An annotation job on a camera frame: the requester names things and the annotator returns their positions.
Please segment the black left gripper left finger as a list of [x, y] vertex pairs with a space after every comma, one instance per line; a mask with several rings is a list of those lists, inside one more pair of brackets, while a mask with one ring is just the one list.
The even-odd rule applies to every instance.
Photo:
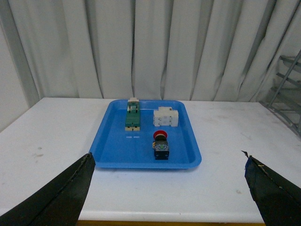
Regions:
[[95, 161], [87, 153], [0, 217], [2, 226], [74, 226], [89, 191]]

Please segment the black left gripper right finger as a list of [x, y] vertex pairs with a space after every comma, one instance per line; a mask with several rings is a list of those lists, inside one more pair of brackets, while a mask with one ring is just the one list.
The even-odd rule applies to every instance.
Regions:
[[245, 179], [267, 226], [301, 224], [301, 189], [247, 152]]

